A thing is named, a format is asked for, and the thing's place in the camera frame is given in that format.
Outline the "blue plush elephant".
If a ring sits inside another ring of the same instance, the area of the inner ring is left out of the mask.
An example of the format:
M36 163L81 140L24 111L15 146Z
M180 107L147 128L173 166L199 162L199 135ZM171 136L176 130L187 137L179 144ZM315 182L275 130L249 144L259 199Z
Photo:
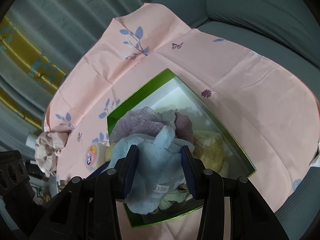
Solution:
M139 154L126 204L131 212L147 215L157 209L169 191L185 182L180 150L182 146L188 146L193 152L195 147L175 138L172 127L163 126L155 137L133 134L119 140L112 149L108 168L114 168L118 159L126 157L132 145L138 147Z

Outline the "grey and mauve towel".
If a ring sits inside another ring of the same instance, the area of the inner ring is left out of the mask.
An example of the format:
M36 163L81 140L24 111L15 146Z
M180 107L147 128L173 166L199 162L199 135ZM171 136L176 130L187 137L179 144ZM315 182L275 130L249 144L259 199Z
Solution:
M189 117L176 109L159 113L163 124L175 130L175 138L193 143L193 124Z

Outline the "green fluffy towel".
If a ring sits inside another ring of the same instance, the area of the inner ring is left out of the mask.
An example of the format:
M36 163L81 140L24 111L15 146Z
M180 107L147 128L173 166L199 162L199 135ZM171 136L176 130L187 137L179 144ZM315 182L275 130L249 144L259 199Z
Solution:
M190 194L187 185L181 184L161 199L158 208L162 211L167 210L175 203L182 203L190 200L191 198L192 195Z

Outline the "pink yogurt bottle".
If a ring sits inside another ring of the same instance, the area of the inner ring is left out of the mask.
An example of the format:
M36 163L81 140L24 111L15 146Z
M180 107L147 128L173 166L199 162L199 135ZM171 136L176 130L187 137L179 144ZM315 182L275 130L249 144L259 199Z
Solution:
M106 162L107 146L99 142L92 142L85 154L85 166L89 172L94 172Z

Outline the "yellow fluffy towel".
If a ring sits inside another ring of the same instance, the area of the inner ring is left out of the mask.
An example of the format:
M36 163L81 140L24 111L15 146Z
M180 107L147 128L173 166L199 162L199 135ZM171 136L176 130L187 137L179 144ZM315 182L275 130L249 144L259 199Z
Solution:
M203 162L205 168L210 168L222 177L228 177L229 164L220 133L195 130L193 143L194 155Z

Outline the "crumpled beige paper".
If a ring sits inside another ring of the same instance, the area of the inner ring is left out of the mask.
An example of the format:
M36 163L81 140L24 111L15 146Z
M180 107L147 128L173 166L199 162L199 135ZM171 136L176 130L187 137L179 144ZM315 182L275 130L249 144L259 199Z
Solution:
M61 150L68 140L68 133L42 132L35 142L35 161L46 177L54 176Z

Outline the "pink floral cloth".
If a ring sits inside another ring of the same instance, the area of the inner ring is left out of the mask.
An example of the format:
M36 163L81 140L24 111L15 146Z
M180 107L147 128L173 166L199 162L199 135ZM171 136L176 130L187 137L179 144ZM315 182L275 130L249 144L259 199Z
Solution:
M278 211L307 174L319 140L319 102L289 59L191 29L160 4L113 19L49 104L44 129L70 131L57 178L89 175L85 151L105 136L105 114L168 68L197 95L211 92L204 103L256 166L251 182Z

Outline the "green cardboard box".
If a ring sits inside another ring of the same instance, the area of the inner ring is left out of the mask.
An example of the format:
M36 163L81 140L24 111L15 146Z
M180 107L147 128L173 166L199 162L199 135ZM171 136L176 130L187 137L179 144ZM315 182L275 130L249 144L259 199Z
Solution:
M255 166L222 122L171 70L165 69L107 117L111 166L139 149L124 209L134 228L181 217L203 202L191 196L182 170L183 146L223 177L249 177Z

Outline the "teal curtain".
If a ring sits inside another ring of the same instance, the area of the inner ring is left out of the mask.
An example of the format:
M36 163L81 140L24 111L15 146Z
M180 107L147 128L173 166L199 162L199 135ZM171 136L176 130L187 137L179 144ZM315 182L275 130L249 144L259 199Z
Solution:
M1 25L1 150L31 159L27 136L63 78L113 18L151 1L16 0Z

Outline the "teal sofa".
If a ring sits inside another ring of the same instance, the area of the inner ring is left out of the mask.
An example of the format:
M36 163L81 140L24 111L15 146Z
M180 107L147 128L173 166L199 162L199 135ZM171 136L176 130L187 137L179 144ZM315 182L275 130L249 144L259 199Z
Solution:
M303 0L156 0L189 27L278 68L230 70L215 110L255 164L251 180L290 239L319 223L319 24Z

